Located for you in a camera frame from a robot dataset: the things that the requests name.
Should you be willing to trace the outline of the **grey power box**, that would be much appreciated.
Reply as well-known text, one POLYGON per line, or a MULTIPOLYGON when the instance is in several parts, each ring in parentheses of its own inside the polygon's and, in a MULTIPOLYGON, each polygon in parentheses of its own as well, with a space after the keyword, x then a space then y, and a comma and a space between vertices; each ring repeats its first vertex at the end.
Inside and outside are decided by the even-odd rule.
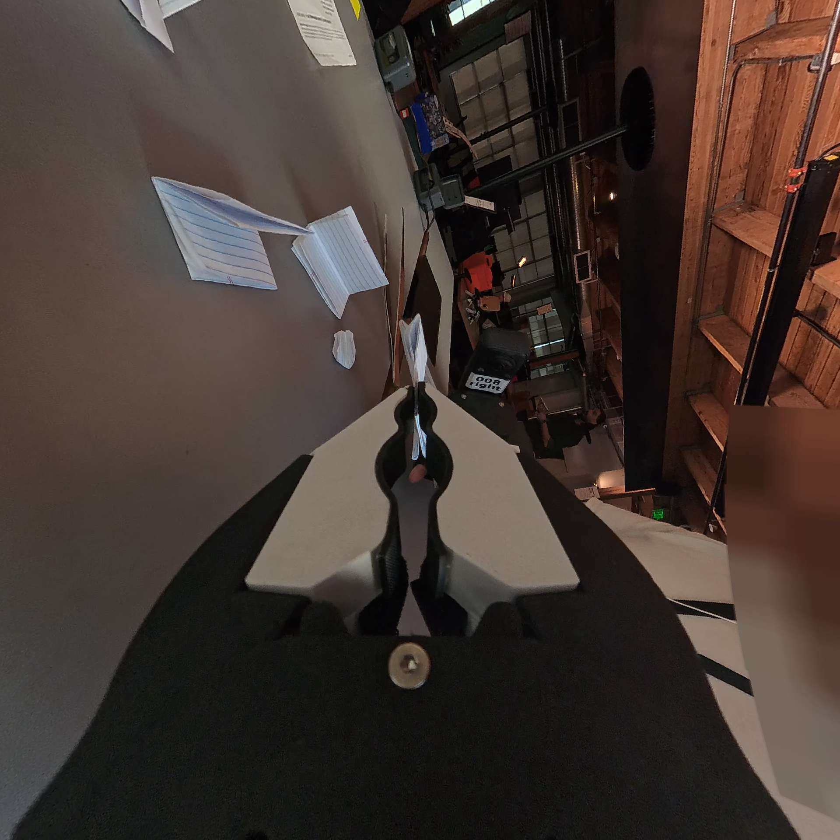
POLYGON ((385 88, 397 93, 411 87, 417 72, 412 48, 403 26, 385 32, 374 42, 374 54, 385 88))
POLYGON ((452 210, 462 207, 465 190, 459 176, 441 176, 435 164, 418 169, 413 174, 414 190, 418 205, 426 214, 440 208, 452 210))

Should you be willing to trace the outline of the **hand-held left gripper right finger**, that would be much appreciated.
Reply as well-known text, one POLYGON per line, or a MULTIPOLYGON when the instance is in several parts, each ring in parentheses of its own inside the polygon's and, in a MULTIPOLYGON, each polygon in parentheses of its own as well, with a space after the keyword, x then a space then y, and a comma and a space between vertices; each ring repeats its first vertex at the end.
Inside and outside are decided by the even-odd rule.
POLYGON ((432 636, 469 636, 487 609, 580 586, 569 554, 505 442, 436 390, 417 394, 434 484, 413 595, 432 636))

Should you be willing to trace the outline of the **large paned window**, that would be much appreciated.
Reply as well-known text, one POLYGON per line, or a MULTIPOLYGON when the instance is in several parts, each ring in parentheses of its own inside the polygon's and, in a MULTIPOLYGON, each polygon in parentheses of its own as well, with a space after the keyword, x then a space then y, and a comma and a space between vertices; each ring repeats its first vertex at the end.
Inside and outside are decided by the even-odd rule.
POLYGON ((458 126, 480 165, 510 157, 514 169, 539 157, 532 54, 525 35, 451 70, 458 126))

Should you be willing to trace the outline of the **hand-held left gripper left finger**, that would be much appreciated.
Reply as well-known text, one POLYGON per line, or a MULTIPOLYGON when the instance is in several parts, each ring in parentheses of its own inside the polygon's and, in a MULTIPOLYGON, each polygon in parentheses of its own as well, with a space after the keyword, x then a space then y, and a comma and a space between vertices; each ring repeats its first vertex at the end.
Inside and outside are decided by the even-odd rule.
POLYGON ((396 635, 406 600, 393 487, 417 389, 397 390, 316 448, 245 577, 255 592, 335 606, 360 633, 396 635))

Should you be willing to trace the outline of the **printed paper sheet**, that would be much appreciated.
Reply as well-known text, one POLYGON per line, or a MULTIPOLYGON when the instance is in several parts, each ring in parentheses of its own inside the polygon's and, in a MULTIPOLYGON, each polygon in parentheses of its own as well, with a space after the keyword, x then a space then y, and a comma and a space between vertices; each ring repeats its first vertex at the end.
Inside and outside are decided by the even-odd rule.
POLYGON ((289 1, 298 31, 321 67, 355 67, 350 41, 334 1, 289 1))

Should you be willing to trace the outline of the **lined paper piece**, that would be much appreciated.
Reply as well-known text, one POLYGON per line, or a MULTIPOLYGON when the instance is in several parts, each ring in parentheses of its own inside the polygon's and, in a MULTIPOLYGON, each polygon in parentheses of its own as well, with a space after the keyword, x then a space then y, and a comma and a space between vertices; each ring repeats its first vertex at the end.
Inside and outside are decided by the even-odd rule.
POLYGON ((427 381, 427 345, 422 316, 414 315, 400 321, 402 346, 408 371, 411 375, 414 395, 412 459, 419 462, 427 453, 427 435, 420 417, 420 399, 427 381))

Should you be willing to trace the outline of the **brown tweezers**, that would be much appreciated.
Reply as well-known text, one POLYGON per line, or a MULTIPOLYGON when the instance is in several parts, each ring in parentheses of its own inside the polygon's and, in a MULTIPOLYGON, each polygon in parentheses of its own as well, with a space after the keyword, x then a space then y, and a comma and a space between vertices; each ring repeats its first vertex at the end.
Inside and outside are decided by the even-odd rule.
POLYGON ((398 282, 396 285, 396 298, 392 300, 390 291, 385 290, 385 314, 391 341, 390 366, 386 376, 382 392, 382 400, 393 394, 401 385, 401 370, 403 365, 403 339, 401 323, 403 322, 403 310, 406 296, 406 224, 405 210, 401 212, 401 239, 400 239, 400 263, 398 282))

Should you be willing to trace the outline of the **white folded paper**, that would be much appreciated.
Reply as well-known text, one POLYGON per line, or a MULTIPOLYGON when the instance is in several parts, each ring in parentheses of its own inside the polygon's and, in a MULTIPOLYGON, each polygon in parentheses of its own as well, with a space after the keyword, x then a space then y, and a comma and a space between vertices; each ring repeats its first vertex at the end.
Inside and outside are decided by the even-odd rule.
POLYGON ((166 20, 198 3, 199 1, 121 1, 143 29, 171 53, 174 52, 174 47, 165 24, 166 20))

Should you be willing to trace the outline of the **large folded lined paper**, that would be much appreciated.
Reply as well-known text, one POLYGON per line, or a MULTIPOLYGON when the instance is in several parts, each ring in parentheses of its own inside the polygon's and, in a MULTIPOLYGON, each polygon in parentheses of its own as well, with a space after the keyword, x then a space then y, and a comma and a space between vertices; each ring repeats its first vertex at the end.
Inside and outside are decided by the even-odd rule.
POLYGON ((274 291, 260 235, 312 234, 220 192, 160 176, 151 181, 193 280, 274 291))

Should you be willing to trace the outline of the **blue storage bin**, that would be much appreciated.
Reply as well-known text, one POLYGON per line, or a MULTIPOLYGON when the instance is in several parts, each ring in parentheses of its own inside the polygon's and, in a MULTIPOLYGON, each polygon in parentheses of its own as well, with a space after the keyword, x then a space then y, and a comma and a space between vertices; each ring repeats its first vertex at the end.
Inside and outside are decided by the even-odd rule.
POLYGON ((415 124, 419 150, 427 158, 431 153, 443 149, 450 142, 445 115, 433 93, 423 93, 410 106, 415 124))

